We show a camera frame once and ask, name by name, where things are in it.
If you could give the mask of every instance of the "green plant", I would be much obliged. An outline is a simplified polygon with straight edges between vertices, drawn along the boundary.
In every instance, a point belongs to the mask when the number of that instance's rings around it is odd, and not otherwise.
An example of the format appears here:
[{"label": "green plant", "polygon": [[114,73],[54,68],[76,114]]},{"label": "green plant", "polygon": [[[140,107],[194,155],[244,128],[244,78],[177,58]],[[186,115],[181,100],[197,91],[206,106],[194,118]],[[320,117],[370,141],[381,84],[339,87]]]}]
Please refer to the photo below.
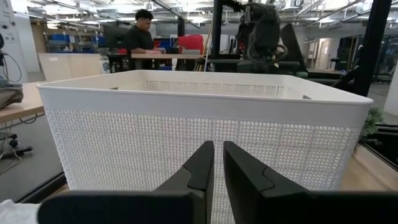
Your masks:
[{"label": "green plant", "polygon": [[374,134],[377,131],[377,123],[383,121],[382,111],[379,108],[370,108],[368,117],[362,127],[361,137],[366,137]]}]

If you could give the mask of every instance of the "white basket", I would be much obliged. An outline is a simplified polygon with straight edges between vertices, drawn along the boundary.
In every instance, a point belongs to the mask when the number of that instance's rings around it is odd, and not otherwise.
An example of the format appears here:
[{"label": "white basket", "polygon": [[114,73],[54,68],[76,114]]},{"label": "white basket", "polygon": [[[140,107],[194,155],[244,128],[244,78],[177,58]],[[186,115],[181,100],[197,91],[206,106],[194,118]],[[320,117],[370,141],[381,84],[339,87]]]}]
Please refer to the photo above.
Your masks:
[{"label": "white basket", "polygon": [[71,189],[153,190],[214,141],[212,223],[233,222],[223,141],[308,189],[335,189],[373,102],[242,73],[138,70],[38,87]]}]

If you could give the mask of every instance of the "cable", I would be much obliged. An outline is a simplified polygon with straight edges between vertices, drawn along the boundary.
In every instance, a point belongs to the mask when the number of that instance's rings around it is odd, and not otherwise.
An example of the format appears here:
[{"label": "cable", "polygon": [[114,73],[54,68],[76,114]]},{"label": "cable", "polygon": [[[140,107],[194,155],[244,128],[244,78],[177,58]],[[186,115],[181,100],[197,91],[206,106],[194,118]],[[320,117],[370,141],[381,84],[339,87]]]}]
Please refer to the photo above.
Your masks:
[{"label": "cable", "polygon": [[37,119],[37,114],[35,115],[34,118],[29,118],[29,119],[27,119],[27,120],[25,120],[25,121],[23,121],[22,119],[19,118],[19,121],[21,121],[21,122],[24,123],[24,124],[33,124],[33,123],[36,121],[36,119]]},{"label": "cable", "polygon": [[7,82],[19,82],[19,81],[22,79],[22,71],[21,71],[20,66],[18,65],[17,61],[15,61],[15,59],[14,59],[11,55],[9,55],[9,54],[6,53],[6,52],[3,52],[3,54],[6,55],[6,56],[8,56],[8,57],[10,57],[10,58],[14,61],[14,63],[17,65],[18,70],[19,70],[19,78],[18,78],[18,80],[16,80],[16,81],[10,80],[10,79],[9,79],[9,75],[8,75],[7,61],[6,61],[6,58],[4,58],[3,61],[4,61],[4,66],[5,66],[5,68],[6,68],[6,71],[4,72],[4,75],[6,76]]},{"label": "cable", "polygon": [[[8,135],[9,135],[9,133],[11,132],[11,129],[12,129],[12,121],[11,121],[10,127],[7,127],[7,123],[4,123],[4,125],[5,125],[5,128],[4,128],[4,129],[5,129],[5,131],[6,131],[6,135],[4,136],[3,144],[2,144],[2,147],[1,147],[1,150],[2,150],[2,151],[3,151],[4,144],[5,144],[5,142],[6,142],[6,139],[7,139],[7,145],[8,145],[8,146],[10,145],[10,142],[9,142],[9,139],[8,139]],[[14,155],[15,155],[15,157],[18,159],[18,161],[17,161],[16,163],[14,163],[14,160],[15,160],[15,159],[13,159],[13,160],[7,165],[6,168],[4,168],[3,170],[0,170],[0,174],[5,173],[5,171],[7,171],[7,170],[13,168],[14,166],[16,166],[16,165],[18,165],[18,164],[20,164],[20,163],[22,162],[22,158],[19,157],[19,156],[17,155],[17,152],[15,151],[15,149],[11,148],[10,151],[12,151],[12,152],[14,153]]]},{"label": "cable", "polygon": [[[38,114],[37,117],[39,118],[39,117],[44,116],[44,115],[45,115],[45,113]],[[36,117],[33,117],[33,118],[26,119],[26,120],[24,120],[24,121],[25,121],[25,122],[28,122],[28,121],[33,120],[33,119],[37,119],[37,118],[36,118]],[[20,125],[20,124],[23,124],[23,123],[22,123],[22,122],[18,122],[18,123],[16,123],[16,124],[12,124],[12,125],[8,126],[7,128],[12,128],[12,127],[17,126],[17,125]]]}]

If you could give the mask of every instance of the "person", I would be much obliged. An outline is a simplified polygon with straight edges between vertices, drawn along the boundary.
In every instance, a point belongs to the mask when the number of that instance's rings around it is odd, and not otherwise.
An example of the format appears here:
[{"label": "person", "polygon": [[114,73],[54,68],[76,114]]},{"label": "person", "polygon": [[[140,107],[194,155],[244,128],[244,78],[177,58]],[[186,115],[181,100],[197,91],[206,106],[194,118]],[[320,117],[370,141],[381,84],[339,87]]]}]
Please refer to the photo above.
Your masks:
[{"label": "person", "polygon": [[[145,54],[146,50],[157,50],[154,48],[154,41],[149,32],[153,18],[152,13],[148,10],[138,10],[136,13],[136,23],[124,35],[130,70],[135,69],[135,61],[131,58],[131,54]],[[152,60],[142,60],[142,69],[152,69]]]}]

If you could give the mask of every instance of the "black metal post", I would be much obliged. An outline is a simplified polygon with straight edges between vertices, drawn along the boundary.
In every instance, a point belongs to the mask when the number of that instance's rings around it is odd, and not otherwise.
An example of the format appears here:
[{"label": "black metal post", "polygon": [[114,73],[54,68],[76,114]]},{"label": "black metal post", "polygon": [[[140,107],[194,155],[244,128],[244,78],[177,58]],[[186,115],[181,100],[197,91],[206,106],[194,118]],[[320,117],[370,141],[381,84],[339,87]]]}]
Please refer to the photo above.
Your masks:
[{"label": "black metal post", "polygon": [[223,19],[223,1],[214,0],[213,3],[213,33],[211,39],[213,45],[211,48],[211,57],[218,58],[220,55],[220,37],[221,37],[221,20]]},{"label": "black metal post", "polygon": [[359,61],[358,75],[354,80],[354,92],[367,96],[373,79],[380,44],[386,28],[387,18],[390,12],[392,0],[373,1],[366,28],[362,57]]},{"label": "black metal post", "polygon": [[181,17],[179,17],[177,20],[177,35],[179,37],[185,35],[185,20]]}]

